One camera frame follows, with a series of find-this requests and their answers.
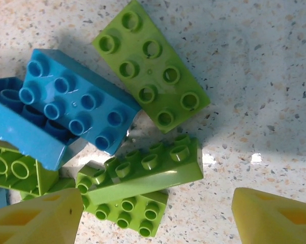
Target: lime green lego brick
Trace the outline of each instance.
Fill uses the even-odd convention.
[[[131,1],[93,45],[163,133],[210,103],[137,1]]]
[[[168,195],[151,192],[131,198],[95,205],[87,194],[82,195],[86,212],[98,220],[110,220],[121,229],[130,228],[143,237],[154,237],[163,217]]]
[[[53,192],[57,192],[66,188],[75,188],[75,179],[73,178],[60,178],[57,183],[55,185],[53,185],[52,188],[50,188],[50,190],[46,193],[44,193],[44,195],[53,193]],[[20,192],[21,195],[21,199],[22,201],[25,200],[30,200],[30,199],[34,199],[35,197],[39,197],[39,196],[35,196],[35,195],[30,195],[28,193],[25,192]]]
[[[58,171],[44,169],[37,160],[0,141],[0,187],[41,196],[57,181]]]
[[[202,151],[197,138],[180,135],[173,145],[153,145],[149,153],[136,150],[125,159],[111,158],[106,169],[81,170],[76,187],[94,204],[133,197],[203,179],[199,162]],[[118,176],[114,179],[111,171]]]

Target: granite countertop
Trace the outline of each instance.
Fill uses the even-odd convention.
[[[23,78],[33,48],[58,48],[125,88],[90,43],[126,4],[0,0],[0,77]],[[168,190],[155,238],[84,213],[76,243],[240,243],[235,188],[306,202],[306,0],[141,4],[212,104],[167,135],[141,112],[118,153],[189,133],[203,146],[204,180]],[[62,174],[108,158],[88,145]]]

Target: yellow plastic piece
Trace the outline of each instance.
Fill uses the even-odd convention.
[[[73,244],[83,212],[76,188],[0,209],[0,244]]]
[[[306,203],[237,188],[232,212],[242,244],[306,244]]]

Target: speckled countertop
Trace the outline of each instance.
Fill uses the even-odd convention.
[[[240,243],[236,187],[306,202],[306,0],[141,3],[212,104],[167,135],[141,112],[118,153],[188,132],[203,145],[205,179],[168,190],[156,238],[84,213],[76,243]],[[0,77],[23,78],[33,48],[59,48],[124,88],[90,43],[126,4],[0,0]],[[106,159],[88,145],[63,175]]]

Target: lego stud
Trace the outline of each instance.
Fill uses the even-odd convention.
[[[180,80],[180,71],[175,66],[167,67],[163,72],[163,80],[168,85],[174,85]]]
[[[29,156],[24,156],[11,165],[12,173],[18,179],[27,179],[36,172],[35,160]]]
[[[128,213],[122,212],[117,218],[117,226],[121,229],[126,229],[129,226],[131,220],[132,218]]]
[[[112,146],[113,142],[114,138],[112,134],[109,132],[103,132],[96,138],[95,145],[99,150],[105,151]]]
[[[131,172],[131,164],[129,162],[120,164],[116,168],[116,174],[119,178],[125,178]]]
[[[83,201],[83,211],[85,211],[88,206],[90,205],[90,202],[88,200],[88,198],[84,195],[82,195],[82,201]]]
[[[119,41],[116,37],[110,36],[110,35],[103,35],[99,39],[99,48],[105,53],[105,54],[112,54],[116,52],[119,46]]]
[[[114,109],[108,114],[108,123],[113,127],[121,126],[126,119],[126,114],[121,109]]]
[[[19,98],[17,90],[5,89],[0,92],[0,101],[15,112],[20,113],[23,109],[23,103]]]
[[[40,112],[38,112],[35,108],[30,105],[25,105],[22,110],[22,116],[27,118],[27,120],[31,121],[33,124],[42,127],[44,126],[47,118]]]
[[[180,136],[177,136],[174,140],[174,144],[179,145],[188,145],[190,143],[190,137],[189,135],[183,134]]]
[[[69,124],[69,130],[76,136],[81,136],[87,132],[91,127],[90,117],[86,115],[79,115],[72,119]]]
[[[11,167],[9,165],[15,160],[21,157],[20,154],[15,154],[9,151],[5,151],[0,154],[0,174],[9,175],[11,173]]]
[[[155,220],[157,216],[159,215],[160,209],[155,203],[149,203],[144,211],[145,218],[148,220]]]
[[[46,104],[43,111],[48,119],[56,120],[65,114],[65,106],[59,101],[53,101]]]
[[[125,61],[119,67],[119,73],[124,78],[134,78],[138,75],[139,67],[133,61]]]
[[[58,77],[54,81],[54,87],[57,92],[67,94],[74,90],[75,81],[71,77]]]
[[[146,170],[154,169],[158,165],[158,155],[151,154],[143,158],[141,162],[142,166]]]
[[[138,98],[141,103],[148,104],[154,101],[158,91],[154,85],[146,85],[139,90]]]
[[[164,151],[164,144],[162,142],[159,142],[157,144],[154,144],[151,146],[148,150],[151,154],[160,154]]]
[[[28,86],[20,89],[19,97],[23,103],[30,105],[40,100],[41,92],[37,85],[29,84]]]
[[[126,212],[131,212],[136,205],[136,198],[130,197],[126,198],[121,202],[121,207]]]
[[[68,135],[68,130],[66,130],[64,127],[57,124],[53,120],[47,120],[45,125],[45,131],[47,131],[50,135],[63,141],[67,138]]]
[[[94,175],[93,179],[95,181],[96,185],[102,184],[104,180],[106,179],[107,172],[106,170],[98,170]]]
[[[149,237],[153,231],[153,225],[150,221],[144,220],[139,225],[139,234],[143,237]]]
[[[87,111],[92,111],[102,103],[102,96],[94,91],[84,94],[81,98],[81,105]]]
[[[170,156],[173,161],[180,162],[188,158],[190,155],[189,149],[186,145],[176,146],[170,151]]]
[[[129,32],[137,31],[141,26],[141,19],[135,12],[129,11],[121,18],[121,24]]]
[[[196,93],[189,92],[185,93],[180,98],[180,104],[183,109],[188,111],[193,111],[198,108],[199,105],[199,97]]]
[[[157,58],[161,52],[162,46],[156,40],[148,40],[143,45],[143,53],[146,58]]]
[[[76,187],[80,190],[81,194],[87,193],[88,189],[92,186],[92,181],[84,177],[80,182],[76,185]]]
[[[130,153],[128,153],[125,156],[125,158],[130,163],[138,162],[138,161],[141,161],[142,155],[141,155],[141,152],[139,150],[134,150],[134,151],[131,151]]]
[[[26,69],[30,75],[36,78],[47,76],[49,73],[49,65],[44,58],[31,60],[27,64]]]
[[[98,220],[106,220],[110,214],[110,208],[107,204],[101,204],[96,210],[96,217]]]
[[[158,114],[158,123],[161,126],[169,126],[173,123],[174,116],[169,110],[162,110]]]
[[[116,157],[108,159],[106,162],[104,162],[104,166],[106,167],[107,171],[109,172],[109,175],[112,178],[117,177],[115,170],[119,165],[120,165],[120,161]]]

